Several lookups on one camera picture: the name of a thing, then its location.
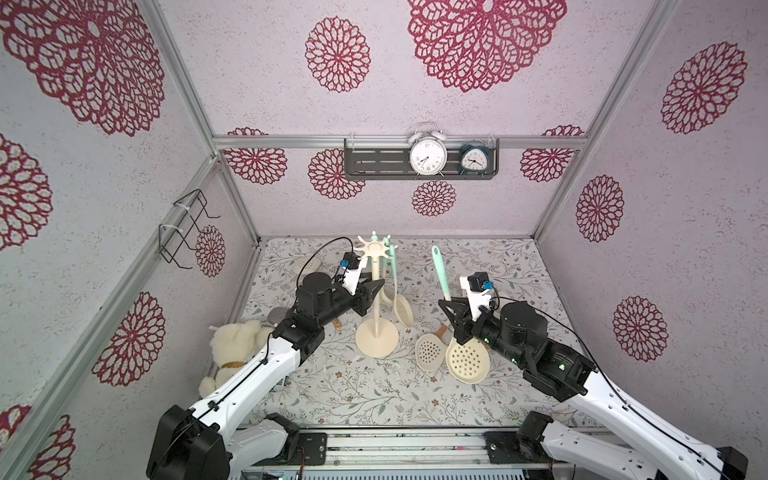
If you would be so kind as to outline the cream skimmer round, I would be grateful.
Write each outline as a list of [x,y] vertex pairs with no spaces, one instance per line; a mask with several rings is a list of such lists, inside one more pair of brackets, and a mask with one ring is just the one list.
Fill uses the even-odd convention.
[[392,310],[392,312],[395,314],[396,317],[399,316],[397,313],[397,307],[398,307],[398,299],[399,299],[399,293],[398,293],[398,276],[397,276],[397,263],[396,263],[396,249],[397,247],[392,243],[391,237],[386,236],[383,239],[384,246],[387,248],[387,266],[384,268],[385,270],[385,278],[390,280],[392,283],[392,294],[388,294],[385,289],[382,289],[380,292],[380,296],[382,298],[382,301]]

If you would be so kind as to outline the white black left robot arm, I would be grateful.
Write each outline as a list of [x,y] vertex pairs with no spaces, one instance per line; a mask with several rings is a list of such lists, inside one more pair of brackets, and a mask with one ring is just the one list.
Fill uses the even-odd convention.
[[298,448],[299,427],[279,414],[242,423],[262,399],[321,345],[325,327],[353,311],[365,316],[384,286],[360,269],[335,280],[306,275],[296,299],[266,345],[232,378],[188,408],[174,405],[160,418],[146,475],[150,479],[238,479],[264,460],[287,462]]

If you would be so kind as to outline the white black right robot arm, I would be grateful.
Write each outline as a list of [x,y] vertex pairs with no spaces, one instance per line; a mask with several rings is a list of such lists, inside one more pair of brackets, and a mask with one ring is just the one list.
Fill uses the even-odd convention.
[[748,459],[674,427],[618,388],[589,356],[548,334],[549,315],[522,301],[494,312],[480,297],[441,299],[460,345],[478,341],[537,391],[582,411],[621,439],[607,442],[532,412],[516,431],[523,456],[570,463],[606,479],[743,479]]

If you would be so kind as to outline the lone skimmer orange handle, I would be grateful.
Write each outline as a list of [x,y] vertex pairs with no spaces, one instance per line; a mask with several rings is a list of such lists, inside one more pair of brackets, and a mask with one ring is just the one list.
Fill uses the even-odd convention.
[[338,285],[334,279],[318,270],[320,261],[307,257],[297,271],[298,286],[296,287],[295,311],[309,325],[323,327],[332,322],[333,295]]

